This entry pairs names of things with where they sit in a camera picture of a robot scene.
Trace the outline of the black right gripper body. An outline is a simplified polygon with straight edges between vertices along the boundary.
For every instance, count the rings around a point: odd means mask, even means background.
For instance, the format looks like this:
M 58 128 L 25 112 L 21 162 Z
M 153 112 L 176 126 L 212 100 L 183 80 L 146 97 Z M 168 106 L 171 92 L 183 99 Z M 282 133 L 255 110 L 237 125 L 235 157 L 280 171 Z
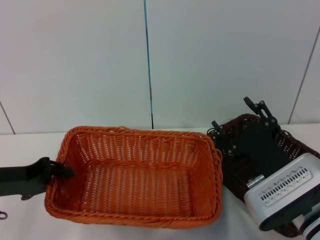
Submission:
M 272 127 L 254 124 L 234 141 L 240 155 L 249 158 L 265 178 L 289 164 L 290 159 L 277 144 Z

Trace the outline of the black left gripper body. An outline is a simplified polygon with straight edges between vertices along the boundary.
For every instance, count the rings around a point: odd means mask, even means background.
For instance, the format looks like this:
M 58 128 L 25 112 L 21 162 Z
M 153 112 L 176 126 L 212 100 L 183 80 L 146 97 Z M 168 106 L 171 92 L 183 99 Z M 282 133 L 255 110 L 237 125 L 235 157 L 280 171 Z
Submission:
M 0 195 L 31 194 L 47 189 L 51 181 L 48 157 L 42 157 L 27 166 L 2 167 L 0 169 Z

